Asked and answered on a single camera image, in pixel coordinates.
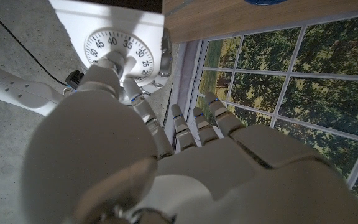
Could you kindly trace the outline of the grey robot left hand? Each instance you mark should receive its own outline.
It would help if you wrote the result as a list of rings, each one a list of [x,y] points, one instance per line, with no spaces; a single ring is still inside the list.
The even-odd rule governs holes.
[[[358,223],[358,198],[323,156],[208,96],[196,144],[177,118],[178,154],[147,114],[119,102],[123,56],[90,66],[32,135],[21,175],[29,223]]]

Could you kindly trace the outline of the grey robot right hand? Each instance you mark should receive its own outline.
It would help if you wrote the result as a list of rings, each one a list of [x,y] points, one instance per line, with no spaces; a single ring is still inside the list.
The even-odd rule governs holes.
[[[149,84],[151,87],[150,93],[153,93],[166,85],[168,78],[172,74],[172,62],[172,40],[170,37],[170,31],[167,28],[164,28],[160,71],[154,80]]]

